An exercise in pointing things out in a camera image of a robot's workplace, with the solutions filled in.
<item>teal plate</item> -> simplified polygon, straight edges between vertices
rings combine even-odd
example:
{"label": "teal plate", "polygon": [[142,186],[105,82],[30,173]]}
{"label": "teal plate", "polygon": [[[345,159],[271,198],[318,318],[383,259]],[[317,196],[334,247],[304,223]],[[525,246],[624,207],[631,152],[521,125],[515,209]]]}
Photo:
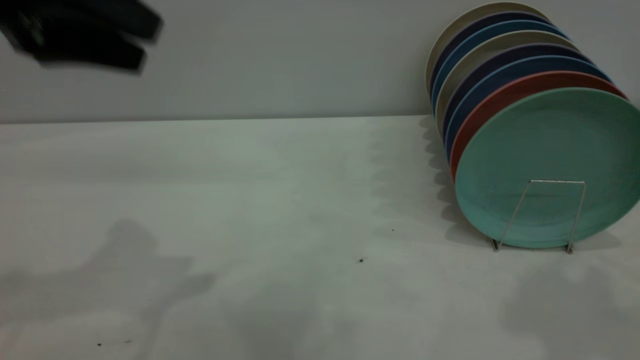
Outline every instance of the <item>teal plate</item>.
{"label": "teal plate", "polygon": [[[473,226],[499,241],[532,179],[585,181],[573,240],[603,231],[640,199],[640,111],[588,88],[549,90],[504,108],[460,159],[458,203]],[[581,184],[532,183],[504,243],[566,245],[581,194]]]}

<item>gray wall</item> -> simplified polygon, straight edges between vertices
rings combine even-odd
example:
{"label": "gray wall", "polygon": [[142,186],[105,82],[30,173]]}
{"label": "gray wall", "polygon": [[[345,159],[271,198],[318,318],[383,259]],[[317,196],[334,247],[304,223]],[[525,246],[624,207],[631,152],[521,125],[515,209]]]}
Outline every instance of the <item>gray wall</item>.
{"label": "gray wall", "polygon": [[[43,69],[0,40],[0,120],[428,113],[422,73],[446,25],[483,0],[147,0],[165,19],[141,76]],[[640,3],[532,0],[633,101]]]}

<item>black object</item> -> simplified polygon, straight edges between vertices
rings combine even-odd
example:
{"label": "black object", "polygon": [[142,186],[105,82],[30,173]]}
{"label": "black object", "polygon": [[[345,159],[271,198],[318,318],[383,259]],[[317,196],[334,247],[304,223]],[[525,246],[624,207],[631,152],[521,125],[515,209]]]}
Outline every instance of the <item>black object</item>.
{"label": "black object", "polygon": [[40,63],[80,61],[140,70],[144,50],[123,33],[154,40],[160,16],[137,0],[0,0],[0,29]]}

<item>plate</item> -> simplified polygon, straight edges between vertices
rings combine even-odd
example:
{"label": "plate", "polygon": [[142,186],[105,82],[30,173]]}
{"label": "plate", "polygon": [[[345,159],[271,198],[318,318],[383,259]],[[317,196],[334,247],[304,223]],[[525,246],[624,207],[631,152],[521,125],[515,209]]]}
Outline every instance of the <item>plate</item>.
{"label": "plate", "polygon": [[[587,88],[548,90],[491,118],[460,164],[460,209],[483,234],[501,239],[531,179],[588,185],[574,241],[603,231],[640,199],[640,111],[620,96]],[[504,243],[566,245],[579,184],[532,184]]]}
{"label": "plate", "polygon": [[451,163],[451,149],[453,147],[453,141],[458,134],[460,126],[480,102],[485,100],[494,91],[514,80],[528,75],[537,74],[539,72],[556,70],[583,72],[585,74],[597,76],[610,83],[612,82],[592,63],[570,58],[568,56],[535,56],[533,58],[526,58],[510,63],[509,65],[505,65],[478,82],[478,84],[476,84],[471,91],[462,98],[458,107],[453,111],[451,121],[445,130],[446,132],[444,136],[445,151],[447,153],[449,163]]}
{"label": "plate", "polygon": [[443,62],[455,50],[455,48],[462,44],[466,39],[473,36],[473,34],[491,25],[513,20],[531,20],[542,22],[551,26],[553,25],[548,19],[528,12],[503,12],[485,16],[482,19],[469,24],[469,26],[462,29],[458,34],[456,34],[455,37],[451,39],[451,41],[447,44],[447,46],[445,46],[445,48],[442,50],[442,53],[436,60],[435,66],[433,67],[433,72],[437,74],[438,70],[440,70],[440,68],[442,67]]}
{"label": "plate", "polygon": [[442,50],[447,46],[451,39],[456,36],[457,33],[466,28],[472,22],[477,21],[478,19],[482,19],[487,15],[499,12],[529,12],[548,19],[543,13],[537,11],[536,9],[519,3],[491,3],[469,10],[457,19],[453,20],[440,34],[438,40],[436,40],[436,42],[433,44],[425,66],[425,84],[428,84],[431,81],[433,67],[435,66],[437,59],[440,57]]}
{"label": "plate", "polygon": [[436,107],[436,119],[442,119],[442,129],[447,129],[453,111],[458,107],[462,98],[471,90],[478,81],[482,80],[493,71],[513,63],[515,61],[531,58],[533,56],[560,55],[569,56],[583,61],[591,62],[578,50],[555,44],[527,44],[503,51],[476,67],[469,75],[460,81],[460,85],[454,88],[452,81],[443,86],[440,91],[440,101]]}
{"label": "plate", "polygon": [[594,88],[627,98],[612,83],[597,76],[575,71],[540,72],[514,80],[480,102],[460,126],[451,148],[451,175],[455,182],[458,162],[476,132],[500,110],[520,99],[556,88]]}
{"label": "plate", "polygon": [[[462,80],[469,75],[478,65],[489,60],[496,54],[506,49],[521,46],[525,44],[548,43],[577,48],[567,39],[556,34],[547,33],[546,31],[515,31],[506,33],[491,40],[487,40],[475,49],[471,50],[460,62],[451,70],[447,79],[445,79],[442,88],[450,88],[452,91],[458,87]],[[442,119],[436,119],[438,131],[442,134]]]}
{"label": "plate", "polygon": [[438,96],[440,94],[442,83],[449,75],[451,69],[453,69],[456,64],[462,58],[464,58],[466,54],[469,53],[469,51],[473,50],[476,46],[482,44],[483,42],[495,38],[499,35],[522,30],[546,31],[548,33],[553,33],[566,38],[566,35],[564,35],[562,31],[558,30],[555,26],[531,20],[505,21],[499,24],[488,26],[487,28],[478,31],[477,33],[473,34],[468,39],[463,41],[462,44],[458,45],[455,50],[444,60],[444,62],[442,63],[442,67],[440,67],[439,69],[433,69],[434,72],[437,73],[435,78],[431,78],[430,84],[431,104],[433,106],[433,109],[435,109],[435,106],[438,102]]}

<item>navy blue plate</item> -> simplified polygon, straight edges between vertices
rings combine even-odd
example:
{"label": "navy blue plate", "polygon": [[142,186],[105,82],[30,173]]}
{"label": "navy blue plate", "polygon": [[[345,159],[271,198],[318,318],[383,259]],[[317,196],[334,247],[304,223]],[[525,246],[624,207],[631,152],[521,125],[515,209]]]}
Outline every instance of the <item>navy blue plate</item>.
{"label": "navy blue plate", "polygon": [[[500,22],[506,22],[511,20],[531,20],[543,22],[545,24],[553,25],[549,20],[545,19],[542,16],[535,15],[533,13],[528,12],[502,12],[502,13],[494,13],[489,16],[485,16],[483,18],[478,19],[475,22],[469,24],[466,28],[462,29],[455,37],[451,39],[451,41],[445,46],[444,50],[440,53],[436,61],[436,65],[433,67],[433,73],[438,74],[440,67],[442,67],[442,63],[447,59],[447,57],[458,47],[458,45],[462,44],[468,37],[477,33],[478,31],[487,28],[488,26],[498,24]],[[431,82],[429,86],[429,91],[431,91],[433,87],[433,82],[435,80],[435,76],[431,76]]]}
{"label": "navy blue plate", "polygon": [[558,30],[555,26],[551,26],[549,24],[545,24],[543,22],[531,21],[531,20],[512,20],[505,21],[499,24],[494,24],[488,26],[487,28],[478,31],[473,34],[471,37],[462,42],[462,44],[458,45],[455,50],[447,57],[447,59],[443,62],[442,67],[438,70],[438,75],[435,78],[432,78],[433,85],[430,89],[431,94],[431,107],[435,110],[436,103],[438,102],[438,95],[440,93],[440,89],[442,88],[442,84],[445,79],[449,75],[450,71],[456,66],[456,64],[463,58],[465,55],[473,50],[476,46],[482,44],[483,42],[490,40],[494,37],[497,37],[502,34],[510,33],[513,31],[521,31],[521,30],[538,30],[538,31],[546,31],[549,33],[553,33],[564,37],[568,40],[568,37],[562,33],[562,31]]}
{"label": "navy blue plate", "polygon": [[555,44],[526,44],[501,52],[478,66],[460,83],[460,85],[458,85],[444,112],[442,121],[442,129],[444,129],[442,131],[442,140],[445,140],[446,129],[449,125],[453,112],[458,107],[462,98],[478,83],[478,81],[484,79],[488,74],[491,74],[505,65],[509,65],[510,63],[518,60],[543,55],[568,56],[570,58],[591,63],[591,60],[582,53],[569,47]]}
{"label": "navy blue plate", "polygon": [[557,70],[583,72],[612,83],[611,79],[609,79],[609,77],[607,77],[592,63],[578,60],[576,58],[570,58],[568,56],[535,56],[533,58],[526,58],[509,65],[505,65],[478,82],[478,84],[476,84],[471,91],[464,96],[462,101],[460,101],[460,104],[451,117],[449,127],[445,130],[445,149],[447,152],[447,160],[451,159],[453,141],[456,139],[460,126],[471,111],[473,111],[473,109],[475,109],[482,100],[491,95],[494,91],[514,80],[523,78],[524,76],[537,74],[539,72]]}

